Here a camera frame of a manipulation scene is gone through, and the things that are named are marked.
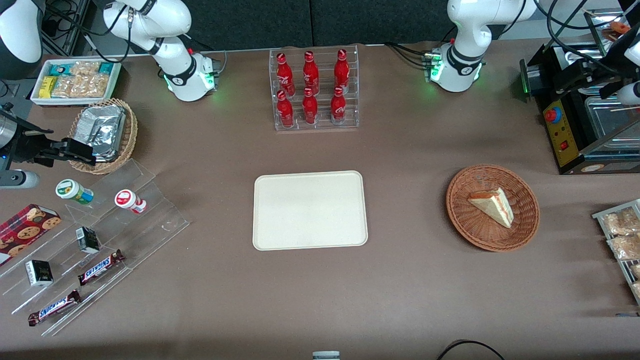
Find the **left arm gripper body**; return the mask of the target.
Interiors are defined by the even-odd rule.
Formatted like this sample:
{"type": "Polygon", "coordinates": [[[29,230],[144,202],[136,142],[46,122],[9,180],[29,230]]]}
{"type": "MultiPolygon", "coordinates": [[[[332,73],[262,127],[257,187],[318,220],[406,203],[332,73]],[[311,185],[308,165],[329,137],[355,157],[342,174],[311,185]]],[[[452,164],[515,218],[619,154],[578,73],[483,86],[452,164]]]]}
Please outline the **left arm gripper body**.
{"type": "MultiPolygon", "coordinates": [[[[630,60],[637,67],[640,66],[640,30],[635,31],[635,36],[631,44],[624,52],[626,59],[630,60]]],[[[639,105],[640,104],[640,82],[636,80],[633,83],[624,85],[617,91],[617,100],[623,105],[639,105]]]]}

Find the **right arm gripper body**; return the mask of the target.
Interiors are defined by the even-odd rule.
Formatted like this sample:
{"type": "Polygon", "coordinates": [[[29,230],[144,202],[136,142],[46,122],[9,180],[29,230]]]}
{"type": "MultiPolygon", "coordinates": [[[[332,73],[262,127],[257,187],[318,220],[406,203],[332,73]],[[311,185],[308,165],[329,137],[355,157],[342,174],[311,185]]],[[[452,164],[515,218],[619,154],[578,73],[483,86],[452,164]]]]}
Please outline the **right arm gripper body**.
{"type": "Polygon", "coordinates": [[[2,107],[0,124],[0,186],[2,189],[30,189],[39,184],[39,176],[32,171],[12,170],[18,152],[18,141],[32,126],[2,107]]]}

